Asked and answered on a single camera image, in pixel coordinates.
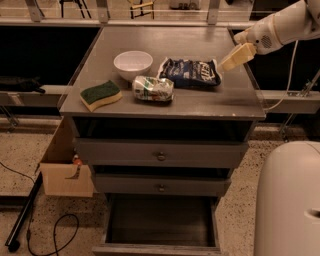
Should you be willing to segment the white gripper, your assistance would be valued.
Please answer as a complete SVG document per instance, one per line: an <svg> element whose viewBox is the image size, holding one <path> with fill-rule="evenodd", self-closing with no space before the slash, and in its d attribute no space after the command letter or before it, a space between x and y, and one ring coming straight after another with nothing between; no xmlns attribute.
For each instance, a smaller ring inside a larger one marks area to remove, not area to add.
<svg viewBox="0 0 320 256"><path fill-rule="evenodd" d="M256 52L259 55L266 55L282 47L273 17L265 17L257 21L253 26L237 33L234 39L239 45L235 46L218 64L220 71L230 71L251 61Z"/></svg>

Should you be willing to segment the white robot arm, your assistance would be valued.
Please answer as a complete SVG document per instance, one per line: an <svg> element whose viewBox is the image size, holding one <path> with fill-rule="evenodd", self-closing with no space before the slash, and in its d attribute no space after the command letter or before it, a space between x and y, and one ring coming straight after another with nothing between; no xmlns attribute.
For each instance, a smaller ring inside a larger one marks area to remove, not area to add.
<svg viewBox="0 0 320 256"><path fill-rule="evenodd" d="M237 46L219 63L229 71L298 40L320 35L320 0L299 0L234 36ZM320 256L320 143L285 143L260 172L254 256Z"/></svg>

